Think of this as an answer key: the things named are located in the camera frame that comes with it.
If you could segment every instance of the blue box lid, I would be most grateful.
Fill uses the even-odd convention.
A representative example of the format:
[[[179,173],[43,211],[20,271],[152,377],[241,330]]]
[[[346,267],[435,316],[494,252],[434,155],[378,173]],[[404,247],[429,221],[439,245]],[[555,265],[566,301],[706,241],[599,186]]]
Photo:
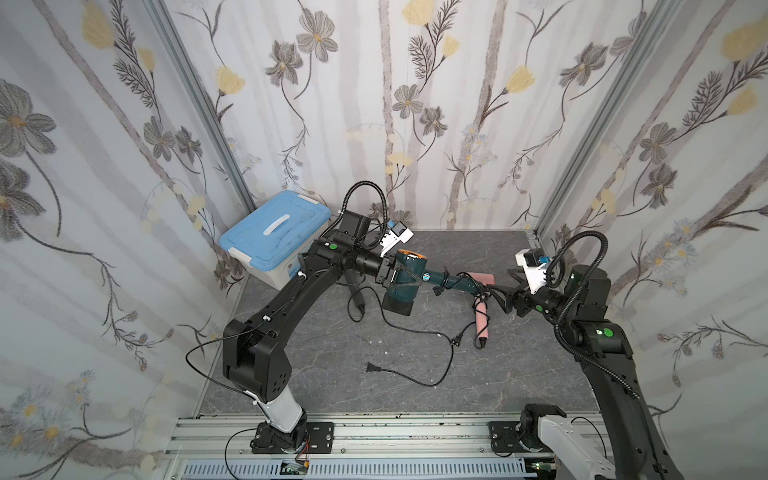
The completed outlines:
[[[219,238],[251,257],[250,265],[268,272],[280,265],[331,217],[331,210],[311,198],[282,191]]]

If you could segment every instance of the black bracket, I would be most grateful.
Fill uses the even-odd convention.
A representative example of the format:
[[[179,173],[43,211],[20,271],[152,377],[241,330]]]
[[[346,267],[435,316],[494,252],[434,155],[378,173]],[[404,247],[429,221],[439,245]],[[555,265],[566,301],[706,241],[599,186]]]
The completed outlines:
[[[283,454],[292,447],[288,443],[290,440],[280,438],[282,432],[271,428],[266,422],[261,422],[256,430],[256,435],[250,441],[251,453],[254,455]],[[301,442],[300,450],[303,451],[306,446],[306,453],[331,453],[333,449],[333,423],[332,422],[308,422],[306,424],[306,434],[309,438],[309,445]]]
[[[491,450],[494,453],[526,453],[531,450],[524,449],[520,445],[520,435],[517,430],[520,422],[488,422],[488,431],[491,435]],[[546,445],[536,453],[552,453]]]

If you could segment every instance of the marble surface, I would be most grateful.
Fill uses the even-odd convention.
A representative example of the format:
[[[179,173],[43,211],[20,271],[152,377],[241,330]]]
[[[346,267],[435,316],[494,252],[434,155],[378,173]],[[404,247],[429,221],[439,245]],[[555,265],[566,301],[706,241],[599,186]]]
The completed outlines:
[[[408,242],[410,250],[429,257],[428,268],[450,272],[493,273],[499,284],[514,284],[506,269],[514,255],[528,247],[522,232],[423,231]],[[364,285],[371,285],[369,279]],[[374,286],[383,295],[381,286]],[[249,278],[237,318],[258,311],[276,290]],[[555,341],[540,314],[505,315],[492,300],[487,346],[472,346],[471,327],[455,349],[450,372],[436,387],[416,385],[387,372],[366,372],[367,362],[399,370],[422,382],[434,382],[445,371],[451,349],[437,335],[417,335],[387,326],[376,298],[363,290],[366,315],[353,323],[346,314],[349,288],[333,286],[314,304],[291,336],[286,353],[293,365],[290,387],[308,412],[509,412],[526,403],[550,402],[565,410],[595,410],[581,368]],[[390,322],[455,336],[473,320],[472,298],[459,291],[435,296],[425,284],[411,316],[387,312]],[[221,374],[221,361],[214,370]],[[200,413],[254,413],[241,395],[211,385]]]

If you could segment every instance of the white plastic box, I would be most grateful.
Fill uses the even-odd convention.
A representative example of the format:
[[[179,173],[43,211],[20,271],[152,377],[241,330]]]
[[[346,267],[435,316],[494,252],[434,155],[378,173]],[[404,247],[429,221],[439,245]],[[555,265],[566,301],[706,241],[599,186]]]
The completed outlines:
[[[328,227],[331,211],[296,192],[284,191],[243,218],[219,239],[251,275],[282,289],[299,270],[298,254]]]

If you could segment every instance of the floral wallpaper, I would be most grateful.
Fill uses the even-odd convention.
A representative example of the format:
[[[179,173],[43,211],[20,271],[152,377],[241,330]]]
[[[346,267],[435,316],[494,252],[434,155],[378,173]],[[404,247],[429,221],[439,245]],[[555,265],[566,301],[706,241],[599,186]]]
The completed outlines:
[[[165,0],[257,204],[374,180],[426,229],[530,230],[654,7]],[[370,192],[350,207],[376,217]]]
[[[141,4],[0,12],[3,473],[153,478],[203,386],[184,354],[243,279],[218,236],[247,212]]]
[[[685,1],[571,186],[552,251],[606,234],[607,317],[687,478],[762,478],[768,444],[768,5]],[[585,240],[568,252],[588,263]]]

